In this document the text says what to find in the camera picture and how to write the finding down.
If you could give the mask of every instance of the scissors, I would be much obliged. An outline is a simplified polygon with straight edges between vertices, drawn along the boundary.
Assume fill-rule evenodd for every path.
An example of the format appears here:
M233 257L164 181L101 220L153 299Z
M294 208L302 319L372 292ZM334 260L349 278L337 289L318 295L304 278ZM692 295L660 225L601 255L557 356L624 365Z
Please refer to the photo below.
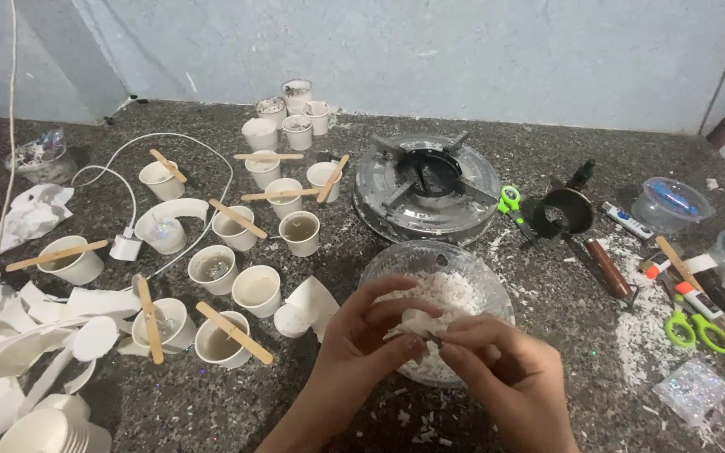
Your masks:
M685 308L690 312L690 320L695 324L695 329L687 322L687 316L681 311L681 304L677 302L678 299L684 301L684 297L678 294L674 301L670 299L670 305L673 307L673 315L670 319L665 321L665 334L670 341L676 346L681 347L692 347L695 346L696 335L698 331L701 341L710 347L712 351L720 352L725 354L725 332L717 325L710 323L700 313L692 311L692 308L687 308L689 304L685 304ZM712 332L716 338L720 339L720 344L716 344L707 335L708 332Z
M508 214L511 220L516 223L519 231L522 232L528 240L530 240L530 243L533 244L535 248L541 249L541 247L539 247L539 242L536 239L536 235L519 214L519 200L521 199L519 190L516 187L512 185L504 185L503 188L499 190L499 203L497 204L497 210L501 213Z

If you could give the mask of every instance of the hand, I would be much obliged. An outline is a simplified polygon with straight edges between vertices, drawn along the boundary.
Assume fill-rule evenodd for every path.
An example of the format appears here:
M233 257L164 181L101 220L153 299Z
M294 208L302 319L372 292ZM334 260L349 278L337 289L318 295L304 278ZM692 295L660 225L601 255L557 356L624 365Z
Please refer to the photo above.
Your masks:
M569 425L564 367L552 346L490 314L460 318L438 336L446 343L441 358L512 447L527 453L579 451Z
M418 335L382 340L409 308L443 312L413 297L374 304L377 297L411 289L406 276L384 276L360 286L329 320L312 374L284 418L257 452L317 451L345 430L374 386L389 372L425 353Z

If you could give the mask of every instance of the orange cap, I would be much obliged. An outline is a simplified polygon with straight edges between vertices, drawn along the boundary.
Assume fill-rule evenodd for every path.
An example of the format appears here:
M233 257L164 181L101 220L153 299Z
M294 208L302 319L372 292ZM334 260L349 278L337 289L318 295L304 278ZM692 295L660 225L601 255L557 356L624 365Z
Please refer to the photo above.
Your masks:
M656 264L652 265L650 268L648 268L647 271L645 271L645 276L647 276L649 279L653 280L657 278L657 275L659 275L661 271L656 266Z
M690 284L689 281L683 281L682 283L679 283L676 285L676 291L678 291L682 296L690 293L690 291L693 291L695 288L693 288L693 285Z

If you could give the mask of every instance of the granite countertop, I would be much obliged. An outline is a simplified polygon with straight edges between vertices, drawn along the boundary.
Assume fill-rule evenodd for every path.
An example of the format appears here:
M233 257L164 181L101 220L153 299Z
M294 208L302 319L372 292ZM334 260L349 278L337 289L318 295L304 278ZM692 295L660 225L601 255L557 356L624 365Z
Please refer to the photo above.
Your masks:
M247 145L239 128L251 116L250 107L150 102L133 104L118 112L112 126L66 124L64 128L76 159L81 163L105 164L128 140L157 131L191 135L226 155L245 152ZM17 142L35 139L51 126L54 125L18 121ZM388 137L425 132L454 136L463 129L471 132L467 144L489 159L503 184L515 185L527 198L543 195L549 189L550 177L567 180L579 165L592 158L597 160L597 167L586 194L595 203L613 201L628 209L639 193L639 184L657 175L673 177L702 190L718 213L670 237L685 255L706 251L725 229L725 160L697 136L340 115L328 135L315 139L306 159L282 165L284 177L294 177L306 185L306 169L317 151L351 155L342 180L341 198L321 207L314 201L305 201L306 210L314 211L321 220L319 251L308 258L296 258L283 242L259 241L249 252L237 254L240 268L268 264L278 269L284 295L290 294L306 277L315 275L339 302L344 301L356 288L366 264L388 246L360 222L350 199L355 158L369 146L370 134ZM8 148L6 121L0 120L0 201L4 199L7 179L2 161ZM136 190L139 215L158 202L138 181L138 171L153 161L147 153L150 148L157 148L175 160L191 178L186 197L218 197L229 179L227 166L196 143L171 137L144 139L122 151L112 166ZM253 187L243 166L233 159L232 164L235 174L227 205L238 204L240 194ZM95 174L92 171L84 179ZM705 178L710 177L718 180L719 190L703 189ZM27 188L27 181L16 176L14 195ZM248 206L256 213L258 226L267 232L276 230L278 220L267 202L254 201ZM81 234L89 241L112 239L126 226L131 212L123 184L111 175L76 190L67 207L73 212L72 218L44 238L2 254L0 267L37 255L49 242L67 234ZM201 232L199 222L185 221L185 228L190 238ZM600 214L589 234L609 238L642 256L649 253L648 245L618 232L615 224ZM632 314L623 312L621 304L606 294L586 266L564 261L573 255L568 247L562 245L542 253L520 248L522 242L512 223L499 216L481 239L465 248L482 257L505 280L517 324L561 352L572 426L582 450L696 451L704 440L711 438L725 448L725 414L719 416L714 435L706 431L700 434L687 427L651 392L652 386L664 378L663 373L675 369L688 355L669 344L657 344L629 326L659 325L664 316L657 320L653 314L651 319L650 307L644 306ZM217 243L222 242L209 233L196 250ZM229 296L207 294L188 279L186 265L192 253L150 279L155 298L179 298L186 303L197 325L203 322L194 309L200 300L219 309L244 311ZM121 289L130 283L134 273L151 274L166 262L166 257L146 249L136 262L108 258L105 271L86 287ZM33 280L43 291L58 296L71 290L69 284L36 268L5 273L3 279L15 289ZM272 318L257 319L250 314L247 317L254 338L276 355L272 366L260 365L252 359L243 367L226 370L201 362L194 351L168 355L162 366L114 351L101 359L81 395L91 405L92 421L113 435L113 451L253 451L305 383L319 344L312 333L298 339L286 338L276 332ZM693 355L707 357L725 377L725 355L711 353L702 346ZM66 378L81 369L79 364L69 367ZM33 370L33 375L28 376L30 380L37 377L35 373ZM407 392L394 395L401 388ZM659 414L644 410L643 406ZM399 409L412 416L405 428L396 422ZM492 430L478 404L463 391L422 386L396 374L377 387L348 432L337 439L335 449L444 450L437 443L411 442L421 427L420 416L431 411L435 430L454 443L450 450L501 451L499 434ZM663 421L667 422L664 430ZM721 451L712 444L706 450Z

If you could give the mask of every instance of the gas stove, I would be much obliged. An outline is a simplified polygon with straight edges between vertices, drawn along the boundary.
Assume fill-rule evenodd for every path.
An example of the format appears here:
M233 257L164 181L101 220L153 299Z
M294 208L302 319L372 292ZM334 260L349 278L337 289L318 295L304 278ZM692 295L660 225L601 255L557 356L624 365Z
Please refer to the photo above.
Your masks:
M353 199L362 221L391 242L477 240L491 224L500 184L488 161L464 144L468 136L373 135L357 163Z

